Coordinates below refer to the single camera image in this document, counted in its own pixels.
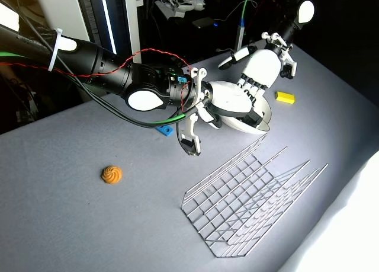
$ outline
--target yellow block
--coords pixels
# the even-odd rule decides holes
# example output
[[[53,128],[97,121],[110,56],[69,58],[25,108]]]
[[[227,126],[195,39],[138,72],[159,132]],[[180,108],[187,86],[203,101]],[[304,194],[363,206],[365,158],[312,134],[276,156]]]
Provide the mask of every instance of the yellow block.
[[[293,94],[277,91],[275,93],[275,97],[277,98],[278,101],[282,101],[282,102],[290,103],[290,104],[295,103],[295,95]]]

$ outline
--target dish rack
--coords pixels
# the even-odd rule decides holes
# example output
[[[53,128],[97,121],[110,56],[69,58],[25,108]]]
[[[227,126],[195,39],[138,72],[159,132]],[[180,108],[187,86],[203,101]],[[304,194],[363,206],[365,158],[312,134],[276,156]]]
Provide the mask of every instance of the dish rack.
[[[255,156],[265,136],[190,188],[182,210],[216,257],[244,257],[325,170],[299,177],[310,160],[274,176]]]

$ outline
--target white zip tie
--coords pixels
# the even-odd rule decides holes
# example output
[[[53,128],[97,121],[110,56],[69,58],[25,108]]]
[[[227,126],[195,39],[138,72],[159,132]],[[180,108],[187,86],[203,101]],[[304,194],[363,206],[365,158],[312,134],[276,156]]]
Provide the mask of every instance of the white zip tie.
[[[52,54],[52,59],[50,61],[49,68],[47,69],[49,72],[51,72],[53,70],[53,67],[54,67],[54,64],[55,64],[55,60],[57,59],[57,53],[58,53],[58,49],[59,49],[59,41],[60,41],[60,38],[61,38],[62,32],[63,32],[63,30],[60,29],[60,28],[57,28],[56,31],[57,31],[57,39],[55,40],[55,45],[54,45],[54,50],[53,50],[53,54]]]

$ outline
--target metal wire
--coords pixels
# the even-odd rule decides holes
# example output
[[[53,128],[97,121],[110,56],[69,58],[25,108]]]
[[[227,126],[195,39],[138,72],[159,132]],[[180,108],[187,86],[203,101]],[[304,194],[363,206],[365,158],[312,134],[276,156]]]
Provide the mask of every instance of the metal wire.
[[[184,195],[182,210],[216,257],[248,255],[327,167],[299,178],[310,160],[274,176],[253,154],[265,136],[217,168]]]

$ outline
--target table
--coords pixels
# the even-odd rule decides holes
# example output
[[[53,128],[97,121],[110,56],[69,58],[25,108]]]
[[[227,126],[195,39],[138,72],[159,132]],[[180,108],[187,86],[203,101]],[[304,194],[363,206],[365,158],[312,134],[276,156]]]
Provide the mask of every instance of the table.
[[[197,123],[203,152],[190,157],[175,135],[138,128],[89,102],[0,136],[0,270],[277,271],[379,149],[379,109],[298,47],[291,54],[297,76],[278,78],[265,94],[271,131],[257,157],[288,146],[273,171],[307,159],[307,172],[329,167],[251,255],[214,258],[180,205],[188,188],[257,136]],[[195,66],[207,68],[205,80],[236,82],[244,62],[218,71],[227,56]],[[296,103],[275,101],[275,91],[294,94]],[[115,95],[107,100],[131,112]],[[133,115],[152,121],[172,110]],[[119,184],[100,179],[108,165],[122,167]]]

